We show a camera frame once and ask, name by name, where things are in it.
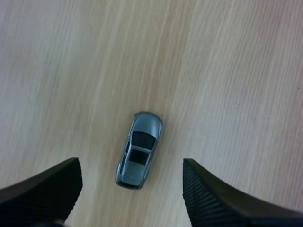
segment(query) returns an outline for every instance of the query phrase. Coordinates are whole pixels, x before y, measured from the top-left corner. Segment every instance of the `model car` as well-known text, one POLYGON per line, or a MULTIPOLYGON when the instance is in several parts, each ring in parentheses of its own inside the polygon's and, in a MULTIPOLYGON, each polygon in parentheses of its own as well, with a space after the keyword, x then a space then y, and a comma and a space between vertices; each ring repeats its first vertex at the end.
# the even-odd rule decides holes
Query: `model car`
POLYGON ((135 114, 116 171, 118 185, 135 190, 143 187, 161 131, 162 121, 155 114, 135 114))

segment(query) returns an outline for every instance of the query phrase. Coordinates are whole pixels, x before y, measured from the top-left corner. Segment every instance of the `car rear window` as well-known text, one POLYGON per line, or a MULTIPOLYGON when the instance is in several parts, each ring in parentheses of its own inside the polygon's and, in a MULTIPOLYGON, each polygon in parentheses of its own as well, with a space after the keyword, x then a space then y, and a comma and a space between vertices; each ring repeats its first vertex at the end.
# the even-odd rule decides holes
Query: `car rear window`
POLYGON ((132 150, 129 161, 136 162, 141 165, 145 165, 148 158, 148 154, 138 150, 132 150))
POLYGON ((134 146, 152 150, 155 141, 156 138, 147 133, 137 131, 133 132, 132 145, 134 146))

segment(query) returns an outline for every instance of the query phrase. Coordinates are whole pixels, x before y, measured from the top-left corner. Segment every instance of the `light wood surface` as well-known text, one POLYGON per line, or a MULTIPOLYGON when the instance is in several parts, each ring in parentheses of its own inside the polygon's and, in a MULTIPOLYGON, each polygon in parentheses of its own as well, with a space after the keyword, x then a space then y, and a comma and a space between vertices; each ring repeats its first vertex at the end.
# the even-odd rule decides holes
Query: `light wood surface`
POLYGON ((0 187, 79 157, 71 227, 190 226, 183 158, 303 211, 303 1, 0 0, 0 187), (164 123, 140 191, 133 115, 164 123))

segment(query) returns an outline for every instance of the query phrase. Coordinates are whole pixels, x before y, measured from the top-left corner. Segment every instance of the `car hood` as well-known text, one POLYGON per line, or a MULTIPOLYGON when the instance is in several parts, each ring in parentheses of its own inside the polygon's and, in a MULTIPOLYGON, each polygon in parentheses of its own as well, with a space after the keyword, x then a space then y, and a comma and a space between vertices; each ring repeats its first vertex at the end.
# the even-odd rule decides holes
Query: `car hood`
POLYGON ((134 117, 131 131, 140 131, 152 135, 155 138, 160 136, 162 121, 152 113, 140 113, 134 117))

